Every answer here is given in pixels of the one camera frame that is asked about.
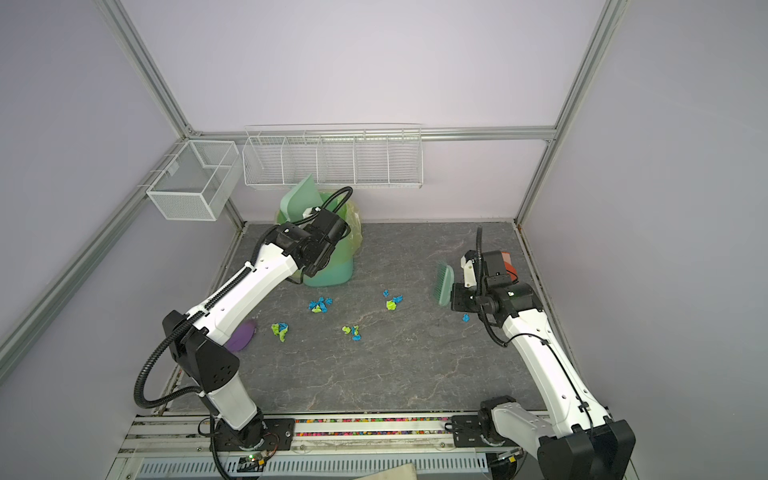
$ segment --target ventilation grille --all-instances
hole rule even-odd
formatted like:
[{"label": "ventilation grille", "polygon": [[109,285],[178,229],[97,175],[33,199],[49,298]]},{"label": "ventilation grille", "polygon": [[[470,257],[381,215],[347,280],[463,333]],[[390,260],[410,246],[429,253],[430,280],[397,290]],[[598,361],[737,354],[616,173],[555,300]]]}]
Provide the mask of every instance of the ventilation grille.
[{"label": "ventilation grille", "polygon": [[[232,476],[362,477],[412,463],[417,474],[486,473],[485,454],[474,452],[381,455],[286,455],[272,458],[264,472],[238,472],[239,457],[230,457],[224,467]],[[147,458],[138,472],[143,478],[219,478],[210,458]]]}]

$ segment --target robotic arm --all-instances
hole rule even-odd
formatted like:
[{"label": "robotic arm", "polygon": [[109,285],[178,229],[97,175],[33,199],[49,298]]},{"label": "robotic arm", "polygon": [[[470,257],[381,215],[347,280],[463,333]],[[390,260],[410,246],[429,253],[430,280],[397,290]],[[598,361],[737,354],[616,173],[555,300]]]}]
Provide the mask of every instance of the robotic arm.
[{"label": "robotic arm", "polygon": [[[327,210],[341,194],[346,195],[336,208]],[[154,408],[184,393],[195,392],[211,415],[223,420],[217,427],[222,430],[220,433],[243,450],[258,449],[266,432],[263,415],[240,381],[239,359],[223,345],[280,282],[297,270],[302,270],[303,276],[315,276],[328,264],[338,242],[350,232],[336,212],[351,195],[352,188],[344,187],[324,205],[312,209],[307,218],[272,226],[257,242],[250,261],[219,290],[186,314],[169,313],[163,319],[167,337],[144,365],[134,386],[137,405]],[[166,348],[170,348],[174,360],[197,385],[162,399],[146,400],[144,384]]]},{"label": "robotic arm", "polygon": [[[632,429],[625,420],[615,422],[581,381],[535,291],[518,282],[509,253],[483,253],[481,227],[476,243],[462,258],[464,283],[454,284],[451,309],[477,313],[498,345],[514,343],[551,419],[538,418],[512,397],[498,397],[481,404],[483,436],[520,445],[538,459],[547,480],[621,480],[634,448]],[[499,338],[494,326],[508,339]]]},{"label": "robotic arm", "polygon": [[[346,196],[333,211],[327,210],[340,194]],[[336,211],[351,194],[352,188],[344,187],[307,218],[272,226],[257,242],[250,261],[219,290],[185,314],[169,313],[163,320],[167,337],[144,364],[134,386],[137,405],[154,408],[195,392],[212,418],[223,420],[218,422],[217,434],[243,450],[260,449],[265,434],[269,435],[263,414],[240,381],[239,359],[223,345],[280,282],[297,270],[312,277],[327,265],[338,242],[349,233]],[[481,240],[479,228],[476,250],[462,258],[464,283],[454,284],[451,308],[477,313],[498,345],[515,344],[551,418],[550,422],[538,418],[509,396],[490,399],[478,412],[483,437],[490,442],[516,442],[538,459],[547,480],[620,480],[634,448],[634,433],[626,421],[615,422],[581,381],[553,335],[540,299],[529,285],[518,282],[509,254],[483,253]],[[494,326],[508,339],[499,338]],[[147,400],[144,384],[166,348],[196,385]],[[226,478],[213,436],[211,447],[214,462]]]}]

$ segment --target aluminum rail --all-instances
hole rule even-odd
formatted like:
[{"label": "aluminum rail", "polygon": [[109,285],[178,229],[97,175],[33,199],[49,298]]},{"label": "aluminum rail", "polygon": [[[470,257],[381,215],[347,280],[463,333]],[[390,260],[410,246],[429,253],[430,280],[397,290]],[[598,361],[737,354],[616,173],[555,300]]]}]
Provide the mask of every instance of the aluminum rail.
[{"label": "aluminum rail", "polygon": [[[198,140],[244,141],[260,131],[210,132],[195,135]],[[451,127],[451,128],[376,128],[376,129],[329,129],[329,130],[264,130],[262,136],[277,137],[348,137],[348,136],[392,136],[419,134],[422,141],[477,141],[477,140],[552,140],[554,127]]]},{"label": "aluminum rail", "polygon": [[531,211],[536,196],[538,195],[541,185],[544,183],[544,179],[552,164],[555,155],[558,152],[560,145],[562,144],[564,136],[568,133],[568,128],[571,126],[571,122],[576,116],[581,102],[587,96],[587,89],[594,77],[594,73],[600,67],[600,62],[605,55],[605,51],[608,44],[613,38],[614,31],[619,25],[619,21],[626,10],[629,0],[607,0],[603,7],[603,12],[598,20],[598,26],[594,30],[592,40],[590,41],[587,53],[584,56],[584,60],[581,62],[574,83],[571,86],[571,90],[568,92],[568,96],[565,99],[565,104],[560,112],[557,123],[554,125],[555,136],[548,142],[547,148],[544,150],[544,154],[541,156],[536,172],[534,173],[531,183],[528,185],[528,189],[525,191],[525,196],[520,204],[520,209],[515,217],[515,221],[519,225],[525,225],[525,219]]},{"label": "aluminum rail", "polygon": [[173,159],[184,142],[175,143],[155,168],[147,174],[140,187],[115,209],[99,231],[88,241],[69,264],[53,279],[43,293],[17,321],[16,327],[0,342],[0,384],[11,374],[27,351],[40,338],[54,318],[78,291],[96,266],[107,256],[125,230],[149,200],[147,188]]}]

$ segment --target white wire shelf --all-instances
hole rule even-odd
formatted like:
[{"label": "white wire shelf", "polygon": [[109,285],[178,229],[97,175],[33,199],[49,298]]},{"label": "white wire shelf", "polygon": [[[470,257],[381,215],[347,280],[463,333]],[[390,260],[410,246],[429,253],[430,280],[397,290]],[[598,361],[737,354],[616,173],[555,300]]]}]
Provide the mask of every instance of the white wire shelf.
[{"label": "white wire shelf", "polygon": [[258,127],[246,128],[243,171],[246,185],[256,189],[295,185],[307,175],[313,175],[321,187],[421,187],[424,183],[422,139],[413,125],[333,133],[250,130],[254,128]]},{"label": "white wire shelf", "polygon": [[168,220],[216,220],[243,173],[241,161],[233,141],[189,140],[147,195]]}]

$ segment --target purple object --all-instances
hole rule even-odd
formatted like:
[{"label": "purple object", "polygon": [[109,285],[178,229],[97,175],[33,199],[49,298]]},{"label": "purple object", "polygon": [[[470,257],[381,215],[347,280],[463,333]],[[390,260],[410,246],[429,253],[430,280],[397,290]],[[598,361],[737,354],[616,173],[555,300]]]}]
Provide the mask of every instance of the purple object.
[{"label": "purple object", "polygon": [[253,338],[253,331],[256,329],[256,324],[253,320],[246,320],[238,326],[232,333],[232,336],[227,343],[224,343],[227,350],[230,352],[238,352],[245,348]]}]

